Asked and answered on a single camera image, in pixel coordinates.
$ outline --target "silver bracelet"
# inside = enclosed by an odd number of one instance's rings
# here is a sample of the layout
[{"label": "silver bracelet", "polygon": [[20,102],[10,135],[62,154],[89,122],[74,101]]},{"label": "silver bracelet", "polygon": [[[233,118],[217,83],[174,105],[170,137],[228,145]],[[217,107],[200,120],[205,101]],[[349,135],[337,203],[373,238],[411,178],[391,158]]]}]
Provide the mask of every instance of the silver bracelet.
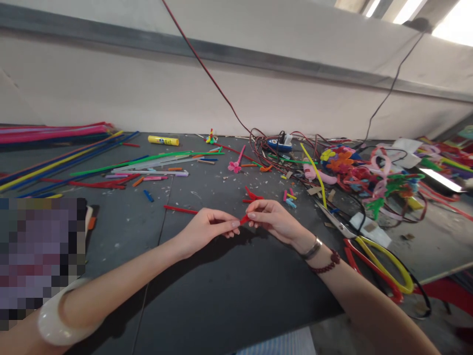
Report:
[{"label": "silver bracelet", "polygon": [[322,245],[323,245],[323,243],[320,241],[320,239],[315,237],[315,243],[312,246],[312,248],[310,248],[308,252],[306,252],[304,254],[301,254],[302,259],[304,259],[304,260],[312,259],[315,255],[317,255],[317,253],[321,249]]}]

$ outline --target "pixelated area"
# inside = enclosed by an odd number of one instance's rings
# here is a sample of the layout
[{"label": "pixelated area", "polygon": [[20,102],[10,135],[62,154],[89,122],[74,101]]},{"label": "pixelated area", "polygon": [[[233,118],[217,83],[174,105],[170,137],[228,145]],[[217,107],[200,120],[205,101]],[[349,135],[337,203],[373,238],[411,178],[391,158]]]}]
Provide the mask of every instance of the pixelated area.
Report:
[{"label": "pixelated area", "polygon": [[85,199],[0,199],[0,330],[85,272]]}]

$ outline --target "yellow glue stick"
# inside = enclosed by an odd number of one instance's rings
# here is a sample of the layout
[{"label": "yellow glue stick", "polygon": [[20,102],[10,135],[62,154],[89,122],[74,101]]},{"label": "yellow glue stick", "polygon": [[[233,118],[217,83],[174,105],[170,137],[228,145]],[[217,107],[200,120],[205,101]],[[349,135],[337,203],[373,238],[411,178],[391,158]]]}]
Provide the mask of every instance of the yellow glue stick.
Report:
[{"label": "yellow glue stick", "polygon": [[157,136],[148,136],[148,142],[154,144],[179,145],[179,139]]}]

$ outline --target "work table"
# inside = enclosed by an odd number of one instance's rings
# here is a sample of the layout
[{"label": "work table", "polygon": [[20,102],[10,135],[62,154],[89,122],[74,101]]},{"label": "work table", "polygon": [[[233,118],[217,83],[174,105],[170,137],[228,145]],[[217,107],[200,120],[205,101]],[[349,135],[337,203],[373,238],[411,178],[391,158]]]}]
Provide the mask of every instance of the work table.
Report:
[{"label": "work table", "polygon": [[[99,168],[145,154],[173,151],[207,151],[195,135],[179,137],[180,146],[149,144],[142,133],[132,143],[140,148],[120,146],[62,172],[55,177]],[[220,137],[219,143],[240,151],[248,141]],[[246,155],[254,156],[250,149]],[[30,166],[58,156],[73,147],[22,150],[0,153],[0,165],[8,171]],[[297,208],[285,205],[290,213],[329,247],[343,253],[342,236],[327,228],[322,212],[305,187],[283,180],[277,171],[262,173],[258,168],[243,168],[239,174],[227,169],[238,155],[216,156],[215,165],[183,163],[188,177],[169,177],[147,181],[125,190],[104,190],[63,186],[56,191],[65,198],[87,199],[100,211],[88,245],[86,273],[94,278],[150,248],[169,240],[193,217],[167,211],[163,205],[199,210],[202,207],[226,211],[237,218],[245,215],[245,186],[266,199],[282,201],[285,189],[293,188]],[[87,182],[103,180],[96,176]],[[46,186],[41,182],[31,190]],[[154,198],[150,203],[143,190]],[[9,191],[4,197],[19,193]],[[334,204],[354,214],[358,207],[340,190]],[[473,213],[471,199],[456,204]],[[420,281],[432,281],[445,273],[472,264],[472,246],[467,240],[470,222],[462,216],[429,205],[424,221],[402,223],[387,230],[389,247]],[[411,233],[412,241],[401,238]],[[364,271],[370,279],[370,272]],[[90,338],[72,348],[70,354],[228,354],[243,347],[342,313],[335,298],[290,247],[259,228],[241,227],[231,239],[217,237],[187,260],[170,267],[137,292]]]}]

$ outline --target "white wall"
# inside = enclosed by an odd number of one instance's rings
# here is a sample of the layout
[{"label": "white wall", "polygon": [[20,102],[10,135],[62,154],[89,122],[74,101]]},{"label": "white wall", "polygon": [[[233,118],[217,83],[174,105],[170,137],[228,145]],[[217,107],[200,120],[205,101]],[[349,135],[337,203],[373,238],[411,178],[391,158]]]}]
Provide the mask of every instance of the white wall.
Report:
[{"label": "white wall", "polygon": [[0,68],[0,123],[44,124],[2,68]]},{"label": "white wall", "polygon": [[[177,34],[157,0],[14,3]],[[303,0],[169,0],[168,4],[192,38],[388,75],[394,75],[415,36],[404,27]],[[473,93],[472,59],[472,49],[426,35],[401,77]],[[387,93],[206,64],[242,121],[267,134],[284,129],[363,138],[369,117]],[[108,121],[127,130],[202,133],[213,127],[219,134],[245,134],[193,58],[0,33],[0,66],[45,124]],[[370,137],[432,137],[472,109],[471,104],[395,93],[373,121]]]},{"label": "white wall", "polygon": [[[160,0],[0,0],[179,35]],[[312,0],[167,0],[189,38],[394,76],[418,32]],[[473,93],[473,48],[424,36],[400,78]]]}]

